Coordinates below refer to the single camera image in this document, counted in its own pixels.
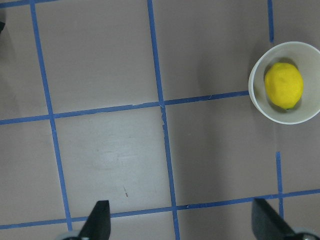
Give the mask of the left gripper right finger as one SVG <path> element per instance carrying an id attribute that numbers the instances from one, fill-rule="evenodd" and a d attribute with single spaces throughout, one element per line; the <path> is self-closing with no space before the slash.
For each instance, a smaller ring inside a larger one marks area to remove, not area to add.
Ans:
<path id="1" fill-rule="evenodd" d="M 255 198 L 252 202 L 251 228 L 257 240 L 300 239 L 300 235 L 263 198 Z"/>

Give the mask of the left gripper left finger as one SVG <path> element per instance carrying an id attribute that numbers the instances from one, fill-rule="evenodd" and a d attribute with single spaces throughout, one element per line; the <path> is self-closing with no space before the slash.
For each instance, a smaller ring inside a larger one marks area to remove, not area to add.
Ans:
<path id="1" fill-rule="evenodd" d="M 111 213 L 108 200 L 96 202 L 92 212 L 80 230 L 79 240 L 108 240 L 111 235 Z"/>

